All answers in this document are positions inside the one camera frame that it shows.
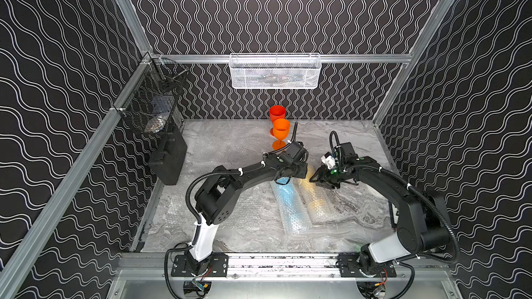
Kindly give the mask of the orange plastic wine glass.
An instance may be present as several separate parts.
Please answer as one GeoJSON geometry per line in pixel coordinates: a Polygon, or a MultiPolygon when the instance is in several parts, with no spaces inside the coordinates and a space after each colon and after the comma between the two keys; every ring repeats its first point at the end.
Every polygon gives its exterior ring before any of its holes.
{"type": "Polygon", "coordinates": [[[284,118],[278,118],[273,122],[273,135],[276,139],[272,144],[274,150],[279,150],[286,146],[285,139],[290,132],[290,122],[284,118]]]}

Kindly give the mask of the bubble blue glass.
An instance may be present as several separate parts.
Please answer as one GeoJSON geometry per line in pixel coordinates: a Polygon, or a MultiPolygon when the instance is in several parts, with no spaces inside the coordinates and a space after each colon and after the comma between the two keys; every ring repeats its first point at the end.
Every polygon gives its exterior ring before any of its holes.
{"type": "Polygon", "coordinates": [[[282,178],[280,184],[275,181],[270,184],[278,203],[285,233],[298,235],[309,230],[312,222],[295,183],[282,178]]]}

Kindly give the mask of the red plastic wine glass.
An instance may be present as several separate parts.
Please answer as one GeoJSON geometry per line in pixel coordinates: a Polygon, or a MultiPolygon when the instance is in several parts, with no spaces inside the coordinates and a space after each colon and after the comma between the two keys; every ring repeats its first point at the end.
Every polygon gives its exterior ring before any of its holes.
{"type": "Polygon", "coordinates": [[[272,128],[270,134],[275,136],[277,131],[286,131],[290,128],[290,123],[285,119],[286,109],[281,105],[274,105],[270,108],[270,121],[272,122],[272,128]]]}

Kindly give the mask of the bubble orange glass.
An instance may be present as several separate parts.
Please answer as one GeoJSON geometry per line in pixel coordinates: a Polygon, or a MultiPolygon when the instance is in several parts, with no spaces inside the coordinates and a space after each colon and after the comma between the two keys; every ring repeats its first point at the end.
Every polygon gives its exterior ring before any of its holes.
{"type": "MultiPolygon", "coordinates": [[[[191,239],[195,217],[185,203],[185,186],[171,186],[163,234],[171,242],[191,239]]],[[[246,244],[267,236],[267,231],[282,229],[277,201],[270,184],[260,184],[240,196],[233,213],[218,228],[216,240],[227,246],[246,244]]]]}

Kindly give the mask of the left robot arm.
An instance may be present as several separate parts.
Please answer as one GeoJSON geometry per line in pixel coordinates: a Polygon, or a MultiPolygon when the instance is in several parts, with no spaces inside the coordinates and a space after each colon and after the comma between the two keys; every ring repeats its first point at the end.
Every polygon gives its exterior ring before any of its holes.
{"type": "Polygon", "coordinates": [[[282,178],[304,179],[307,173],[305,160],[289,161],[270,155],[259,163],[238,169],[218,166],[214,171],[194,179],[186,190],[185,202],[188,211],[195,217],[195,232],[187,246],[167,250],[163,263],[165,274],[168,274],[172,254],[183,253],[189,272],[194,276],[202,275],[211,261],[219,225],[233,213],[243,192],[282,178]]]}

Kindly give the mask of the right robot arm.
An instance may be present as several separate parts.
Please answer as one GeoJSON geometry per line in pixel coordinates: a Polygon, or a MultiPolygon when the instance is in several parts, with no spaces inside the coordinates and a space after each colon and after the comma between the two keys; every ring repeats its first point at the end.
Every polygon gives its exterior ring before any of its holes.
{"type": "Polygon", "coordinates": [[[311,182],[328,189],[339,189],[350,179],[371,186],[398,209],[394,234],[360,249],[357,265],[361,272],[372,275],[393,261],[416,256],[447,264],[458,262],[459,243],[441,197],[419,191],[368,156],[332,168],[322,165],[310,177],[311,182]]]}

